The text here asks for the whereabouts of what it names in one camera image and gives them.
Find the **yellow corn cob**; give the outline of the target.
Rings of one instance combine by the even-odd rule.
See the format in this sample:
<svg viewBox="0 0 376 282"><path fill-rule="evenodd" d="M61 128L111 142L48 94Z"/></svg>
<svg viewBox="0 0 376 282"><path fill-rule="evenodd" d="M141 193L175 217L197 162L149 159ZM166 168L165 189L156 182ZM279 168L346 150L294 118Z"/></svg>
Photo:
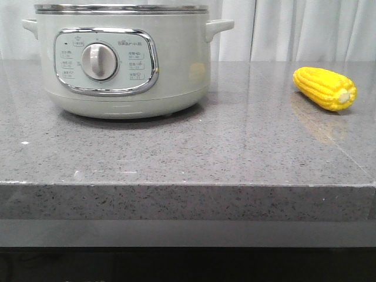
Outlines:
<svg viewBox="0 0 376 282"><path fill-rule="evenodd" d="M349 108L357 98L355 83L331 70L305 66L293 73L293 82L306 97L332 112Z"/></svg>

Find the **pale green electric cooking pot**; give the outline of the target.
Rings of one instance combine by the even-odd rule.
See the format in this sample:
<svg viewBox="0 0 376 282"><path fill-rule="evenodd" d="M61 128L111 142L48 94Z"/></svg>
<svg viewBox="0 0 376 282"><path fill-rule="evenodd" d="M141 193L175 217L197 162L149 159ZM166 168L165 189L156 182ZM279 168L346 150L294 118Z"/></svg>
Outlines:
<svg viewBox="0 0 376 282"><path fill-rule="evenodd" d="M41 46L50 98L101 119L163 116L210 86L210 43L234 27L200 5L44 4L22 25Z"/></svg>

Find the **white curtain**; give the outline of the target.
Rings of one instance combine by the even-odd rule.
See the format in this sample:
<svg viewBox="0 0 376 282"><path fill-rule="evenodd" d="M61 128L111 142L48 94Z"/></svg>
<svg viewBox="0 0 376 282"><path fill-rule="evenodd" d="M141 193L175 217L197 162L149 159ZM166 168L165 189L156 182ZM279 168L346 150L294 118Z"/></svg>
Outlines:
<svg viewBox="0 0 376 282"><path fill-rule="evenodd" d="M210 19L235 21L213 61L375 61L375 1L1 1L1 59L39 59L21 23L35 4L207 5Z"/></svg>

